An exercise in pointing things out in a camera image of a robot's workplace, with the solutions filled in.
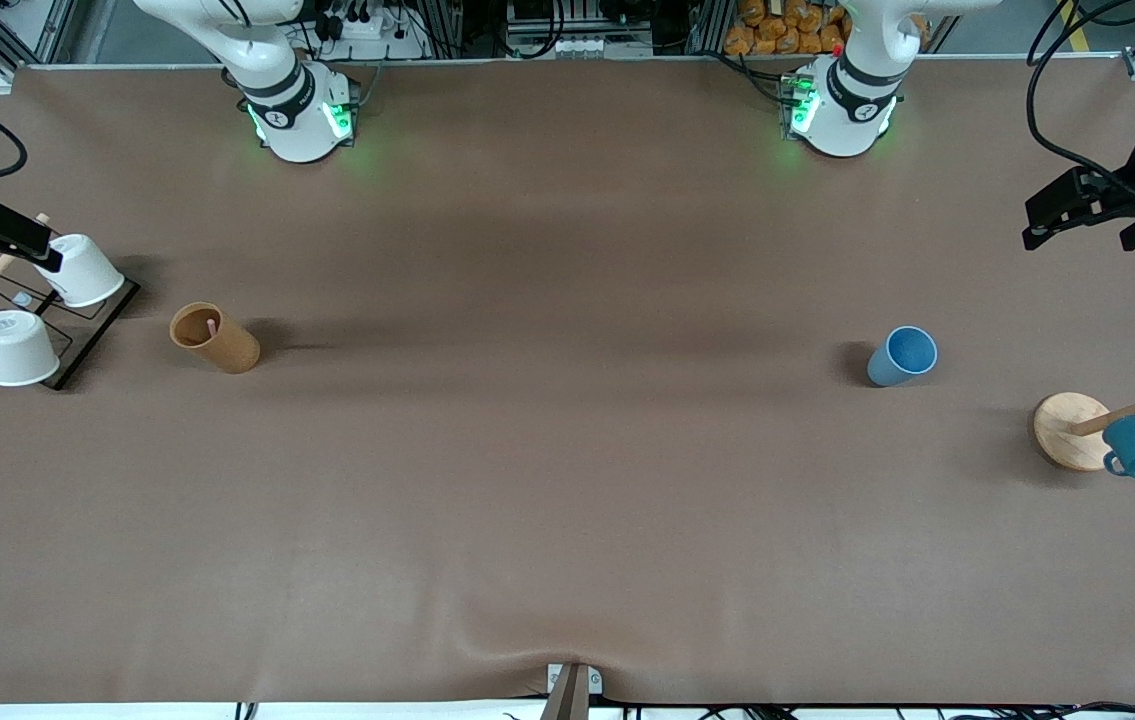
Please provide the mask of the brown cylindrical holder cup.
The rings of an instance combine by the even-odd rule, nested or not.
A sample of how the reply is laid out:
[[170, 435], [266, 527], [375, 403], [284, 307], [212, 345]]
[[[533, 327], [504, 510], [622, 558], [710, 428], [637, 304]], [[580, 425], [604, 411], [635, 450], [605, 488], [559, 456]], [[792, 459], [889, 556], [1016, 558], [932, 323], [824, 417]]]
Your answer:
[[[211, 340], [203, 324], [209, 316], [218, 319], [218, 334]], [[260, 342], [251, 332], [224, 313], [219, 305], [207, 302], [180, 307], [169, 323], [169, 336], [174, 345], [215, 365], [220, 372], [250, 372], [261, 355]]]

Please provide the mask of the metal table clamp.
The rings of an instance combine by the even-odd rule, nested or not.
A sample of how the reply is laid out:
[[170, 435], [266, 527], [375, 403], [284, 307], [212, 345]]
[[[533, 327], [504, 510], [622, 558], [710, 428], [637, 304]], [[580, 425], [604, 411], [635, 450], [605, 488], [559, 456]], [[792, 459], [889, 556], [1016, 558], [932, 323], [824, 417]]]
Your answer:
[[602, 696], [603, 688], [603, 673], [594, 665], [550, 664], [539, 720], [589, 720], [592, 700]]

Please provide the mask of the white power strip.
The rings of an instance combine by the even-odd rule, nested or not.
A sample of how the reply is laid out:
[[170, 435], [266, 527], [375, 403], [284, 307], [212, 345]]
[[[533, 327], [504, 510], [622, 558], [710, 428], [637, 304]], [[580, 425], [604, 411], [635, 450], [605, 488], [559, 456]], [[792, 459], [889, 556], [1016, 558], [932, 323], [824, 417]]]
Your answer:
[[417, 10], [384, 6], [370, 22], [343, 20], [340, 37], [319, 40], [311, 30], [316, 59], [321, 61], [413, 61], [434, 59], [432, 41], [421, 27]]

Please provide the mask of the white paper cup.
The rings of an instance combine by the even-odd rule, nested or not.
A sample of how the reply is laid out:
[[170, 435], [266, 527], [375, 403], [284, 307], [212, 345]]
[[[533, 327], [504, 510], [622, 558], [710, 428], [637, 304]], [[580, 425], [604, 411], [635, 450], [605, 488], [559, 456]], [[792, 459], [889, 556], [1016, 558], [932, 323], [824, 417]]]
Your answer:
[[87, 307], [114, 296], [125, 277], [87, 234], [59, 234], [49, 242], [61, 256], [58, 273], [37, 266], [36, 270], [58, 293], [61, 304]]
[[0, 310], [0, 387], [32, 386], [60, 369], [41, 316]]

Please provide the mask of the wooden mug tree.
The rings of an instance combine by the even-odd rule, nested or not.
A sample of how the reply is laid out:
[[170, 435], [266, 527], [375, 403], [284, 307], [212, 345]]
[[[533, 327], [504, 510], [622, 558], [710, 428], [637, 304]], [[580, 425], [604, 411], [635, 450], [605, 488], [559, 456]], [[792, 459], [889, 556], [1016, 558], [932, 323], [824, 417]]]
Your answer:
[[1046, 460], [1069, 471], [1101, 471], [1111, 451], [1103, 430], [1126, 416], [1135, 416], [1135, 402], [1108, 409], [1098, 397], [1062, 392], [1042, 397], [1029, 416], [1029, 429]]

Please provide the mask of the brown table mat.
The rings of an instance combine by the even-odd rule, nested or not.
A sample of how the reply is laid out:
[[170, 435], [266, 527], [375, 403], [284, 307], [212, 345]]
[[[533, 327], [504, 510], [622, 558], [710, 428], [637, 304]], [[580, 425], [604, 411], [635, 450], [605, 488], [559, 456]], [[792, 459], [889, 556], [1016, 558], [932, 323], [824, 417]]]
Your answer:
[[1135, 401], [1135, 252], [1022, 246], [1025, 82], [916, 64], [831, 160], [713, 61], [389, 67], [297, 167], [216, 70], [20, 73], [0, 202], [142, 292], [0, 387], [0, 703], [1135, 705], [1135, 480], [1029, 437]]

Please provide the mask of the orange packaged buns pile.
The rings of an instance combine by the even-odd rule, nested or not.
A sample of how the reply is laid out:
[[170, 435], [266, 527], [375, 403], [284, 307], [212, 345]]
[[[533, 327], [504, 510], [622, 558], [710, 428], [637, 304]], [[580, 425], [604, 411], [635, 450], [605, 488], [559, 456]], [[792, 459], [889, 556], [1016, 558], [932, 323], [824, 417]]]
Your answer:
[[928, 37], [927, 12], [945, 0], [735, 0], [713, 47], [728, 56], [841, 55], [906, 65]]

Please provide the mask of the blue plastic cup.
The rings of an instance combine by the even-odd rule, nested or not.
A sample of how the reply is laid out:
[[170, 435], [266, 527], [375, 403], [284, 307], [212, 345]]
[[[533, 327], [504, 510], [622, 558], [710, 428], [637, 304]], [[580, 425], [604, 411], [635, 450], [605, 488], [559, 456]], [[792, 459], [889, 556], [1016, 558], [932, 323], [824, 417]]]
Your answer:
[[915, 325], [901, 325], [886, 334], [875, 348], [867, 365], [867, 377], [874, 386], [902, 386], [938, 365], [938, 343], [927, 330]]

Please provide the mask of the grey equipment box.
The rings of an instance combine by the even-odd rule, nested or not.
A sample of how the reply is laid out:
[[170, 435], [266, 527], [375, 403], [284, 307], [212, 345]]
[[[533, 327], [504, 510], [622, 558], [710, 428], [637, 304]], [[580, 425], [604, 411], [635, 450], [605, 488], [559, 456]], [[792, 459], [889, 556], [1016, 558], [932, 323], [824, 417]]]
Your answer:
[[497, 0], [504, 55], [619, 60], [654, 53], [659, 0]]

